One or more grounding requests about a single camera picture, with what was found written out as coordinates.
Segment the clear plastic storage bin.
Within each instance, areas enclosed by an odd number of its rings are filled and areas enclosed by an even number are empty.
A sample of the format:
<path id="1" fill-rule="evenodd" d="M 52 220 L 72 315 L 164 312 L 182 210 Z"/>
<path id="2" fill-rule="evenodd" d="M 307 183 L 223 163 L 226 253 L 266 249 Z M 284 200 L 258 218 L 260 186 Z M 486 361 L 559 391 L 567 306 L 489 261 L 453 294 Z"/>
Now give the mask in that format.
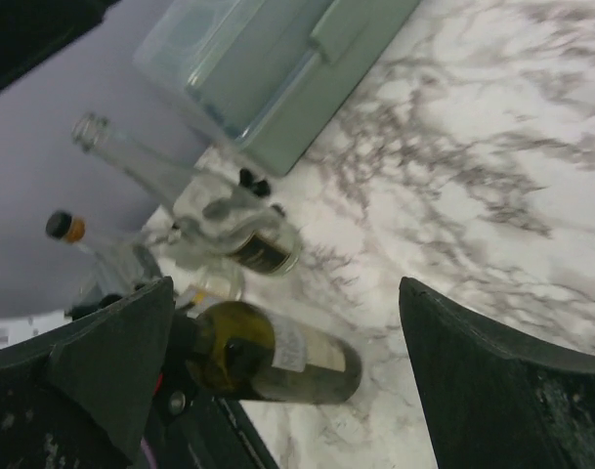
<path id="1" fill-rule="evenodd" d="M 412 1 L 176 1 L 141 74 L 193 129 L 286 175 L 415 10 Z"/>

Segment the tall clear glass bottle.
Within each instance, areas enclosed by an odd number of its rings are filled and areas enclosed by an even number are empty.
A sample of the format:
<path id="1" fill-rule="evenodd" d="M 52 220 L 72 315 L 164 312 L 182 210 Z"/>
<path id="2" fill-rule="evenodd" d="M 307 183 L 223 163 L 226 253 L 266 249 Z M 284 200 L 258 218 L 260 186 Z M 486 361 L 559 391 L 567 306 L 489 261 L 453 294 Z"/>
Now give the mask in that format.
<path id="1" fill-rule="evenodd" d="M 93 112 L 76 122 L 72 139 L 154 196 L 193 246 L 264 276 L 285 275 L 297 264 L 297 229 L 225 176 L 178 162 Z"/>

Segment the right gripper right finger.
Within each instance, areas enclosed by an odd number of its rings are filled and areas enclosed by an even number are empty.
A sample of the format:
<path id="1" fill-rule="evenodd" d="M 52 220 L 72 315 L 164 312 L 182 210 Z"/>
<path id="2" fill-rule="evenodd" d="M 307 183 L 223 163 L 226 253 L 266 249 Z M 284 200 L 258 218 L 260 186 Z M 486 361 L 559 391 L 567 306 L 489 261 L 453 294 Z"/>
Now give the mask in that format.
<path id="1" fill-rule="evenodd" d="M 462 307 L 411 277 L 404 341 L 441 468 L 595 468 L 595 356 Z"/>

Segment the clear corked liquor bottle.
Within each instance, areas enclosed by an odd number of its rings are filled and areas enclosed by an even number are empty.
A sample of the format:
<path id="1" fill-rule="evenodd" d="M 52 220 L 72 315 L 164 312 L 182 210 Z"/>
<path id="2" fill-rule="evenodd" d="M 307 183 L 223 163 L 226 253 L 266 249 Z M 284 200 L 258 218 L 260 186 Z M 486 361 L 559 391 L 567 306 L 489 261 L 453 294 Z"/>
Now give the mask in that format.
<path id="1" fill-rule="evenodd" d="M 174 228 L 118 234 L 57 210 L 47 220 L 45 232 L 93 259 L 95 284 L 106 295 L 124 296 L 153 280 L 170 277 L 176 306 L 200 312 L 221 301 L 238 300 L 244 292 L 240 267 L 202 252 Z"/>

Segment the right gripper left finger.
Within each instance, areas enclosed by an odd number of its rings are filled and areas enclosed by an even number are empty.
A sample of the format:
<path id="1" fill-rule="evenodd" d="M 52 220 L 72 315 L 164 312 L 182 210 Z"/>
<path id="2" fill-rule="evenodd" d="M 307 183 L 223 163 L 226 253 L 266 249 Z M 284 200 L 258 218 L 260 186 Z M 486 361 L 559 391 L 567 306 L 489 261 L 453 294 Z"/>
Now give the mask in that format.
<path id="1" fill-rule="evenodd" d="M 127 468 L 174 316 L 165 277 L 0 350 L 0 468 Z"/>

